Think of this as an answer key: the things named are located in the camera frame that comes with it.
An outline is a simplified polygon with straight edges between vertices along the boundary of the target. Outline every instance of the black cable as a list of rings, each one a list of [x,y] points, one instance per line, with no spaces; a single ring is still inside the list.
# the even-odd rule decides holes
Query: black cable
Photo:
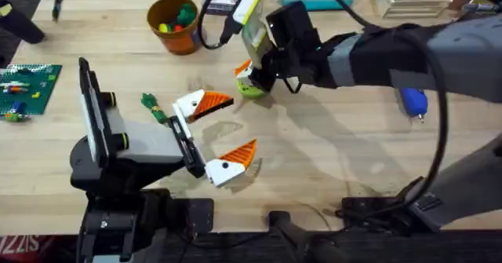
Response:
[[[229,250],[229,249],[232,249],[234,247],[239,247],[239,246],[244,245],[246,243],[252,242],[254,240],[262,239],[262,238],[268,236],[268,232],[259,233],[259,234],[256,234],[254,236],[250,236],[247,239],[240,240],[237,243],[232,243],[232,244],[229,244],[227,246],[206,246],[206,245],[200,245],[200,244],[195,243],[193,240],[190,241],[189,239],[185,239],[180,234],[177,234],[177,235],[185,243],[190,243],[193,247],[201,249],[201,250]]]
[[[178,263],[181,263],[183,261],[183,258],[185,257],[185,254],[187,253],[188,247],[190,246],[190,241],[185,243],[185,246],[183,247],[183,251],[181,251],[180,259],[178,259]]]
[[[338,2],[338,4],[340,4],[342,9],[345,12],[347,12],[349,15],[351,15],[351,17],[356,22],[361,24],[363,27],[378,27],[375,24],[371,24],[369,21],[367,21],[367,20],[363,19],[361,16],[359,16],[356,12],[354,12],[354,10],[349,5],[347,5],[347,3],[345,3],[344,0],[335,0],[335,1]]]
[[[207,44],[206,40],[204,39],[204,36],[202,34],[202,21],[204,20],[204,16],[207,13],[207,9],[209,7],[209,4],[211,4],[212,0],[205,0],[204,4],[202,4],[201,12],[198,15],[198,22],[197,22],[197,33],[198,33],[198,39],[200,40],[202,46],[204,46],[206,49],[209,50],[215,50],[220,48],[223,43],[218,42],[217,44],[212,44],[209,45]]]

